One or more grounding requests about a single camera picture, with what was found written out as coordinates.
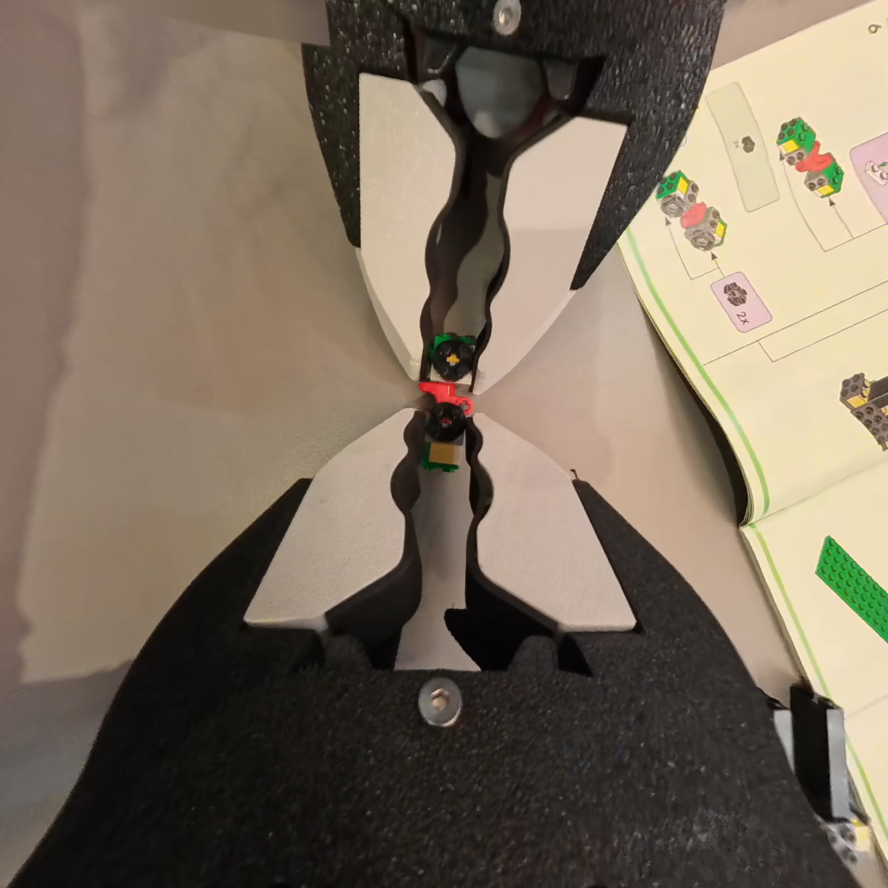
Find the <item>small green brick assembly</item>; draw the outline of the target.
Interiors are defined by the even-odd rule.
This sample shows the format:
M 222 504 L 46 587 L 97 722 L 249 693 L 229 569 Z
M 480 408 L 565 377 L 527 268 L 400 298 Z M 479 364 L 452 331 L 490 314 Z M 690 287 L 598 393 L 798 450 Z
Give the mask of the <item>small green brick assembly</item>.
M 455 472 L 462 463 L 466 420 L 463 409 L 451 402 L 436 402 L 425 414 L 425 443 L 420 468 Z
M 431 370 L 443 381 L 459 383 L 472 373 L 477 339 L 452 332 L 434 337 L 429 350 Z

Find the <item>black pillar brick assembly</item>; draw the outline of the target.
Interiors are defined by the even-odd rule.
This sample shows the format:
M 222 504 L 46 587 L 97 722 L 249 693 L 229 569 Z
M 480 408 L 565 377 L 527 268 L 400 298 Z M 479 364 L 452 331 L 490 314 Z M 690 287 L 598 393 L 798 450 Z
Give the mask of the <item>black pillar brick assembly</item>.
M 833 851 L 860 876 L 876 870 L 876 839 L 851 777 L 844 710 L 807 683 L 789 689 L 789 703 L 770 698 L 775 732 L 790 770 Z

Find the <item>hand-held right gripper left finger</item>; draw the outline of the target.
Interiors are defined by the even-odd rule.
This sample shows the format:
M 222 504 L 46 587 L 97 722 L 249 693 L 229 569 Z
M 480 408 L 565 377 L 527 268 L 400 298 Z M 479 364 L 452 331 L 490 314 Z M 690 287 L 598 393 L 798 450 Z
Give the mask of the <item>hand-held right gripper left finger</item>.
M 349 636 L 393 668 L 423 567 L 412 510 L 425 415 L 408 407 L 346 446 L 310 481 L 243 619 Z

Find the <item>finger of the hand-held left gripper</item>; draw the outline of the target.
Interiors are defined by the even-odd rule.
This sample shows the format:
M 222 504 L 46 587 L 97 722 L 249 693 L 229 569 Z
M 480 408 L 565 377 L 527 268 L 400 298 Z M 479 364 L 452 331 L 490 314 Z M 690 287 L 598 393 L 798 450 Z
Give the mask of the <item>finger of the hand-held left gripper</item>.
M 512 162 L 503 201 L 505 275 L 489 305 L 474 392 L 522 361 L 572 298 L 626 131 L 625 124 L 573 117 Z
M 427 252 L 451 202 L 459 161 L 441 96 L 380 74 L 359 76 L 357 257 L 383 334 L 413 381 L 425 354 Z

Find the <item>red clip brick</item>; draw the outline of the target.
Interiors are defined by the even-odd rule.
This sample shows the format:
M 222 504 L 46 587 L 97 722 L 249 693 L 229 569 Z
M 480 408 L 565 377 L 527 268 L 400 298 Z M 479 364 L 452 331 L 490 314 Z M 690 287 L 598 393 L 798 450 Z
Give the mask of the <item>red clip brick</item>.
M 464 416 L 472 416 L 474 405 L 468 395 L 456 383 L 446 381 L 426 381 L 417 384 L 420 392 L 431 395 L 436 403 L 449 404 L 461 409 Z

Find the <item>brick instruction booklet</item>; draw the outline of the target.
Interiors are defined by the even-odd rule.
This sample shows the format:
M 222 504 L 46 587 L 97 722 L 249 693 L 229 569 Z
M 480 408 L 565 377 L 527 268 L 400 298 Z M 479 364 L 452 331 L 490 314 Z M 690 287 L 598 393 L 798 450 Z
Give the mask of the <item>brick instruction booklet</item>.
M 618 246 L 746 487 L 740 535 L 814 691 L 845 714 L 886 847 L 886 2 L 708 77 Z

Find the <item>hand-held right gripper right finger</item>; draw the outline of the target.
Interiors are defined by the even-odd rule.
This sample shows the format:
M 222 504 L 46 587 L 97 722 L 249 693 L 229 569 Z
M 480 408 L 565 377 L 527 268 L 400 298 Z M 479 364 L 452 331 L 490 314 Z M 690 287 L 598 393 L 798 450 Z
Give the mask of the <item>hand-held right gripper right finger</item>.
M 466 430 L 472 525 L 467 567 L 483 591 L 563 633 L 637 623 L 574 477 L 486 415 Z

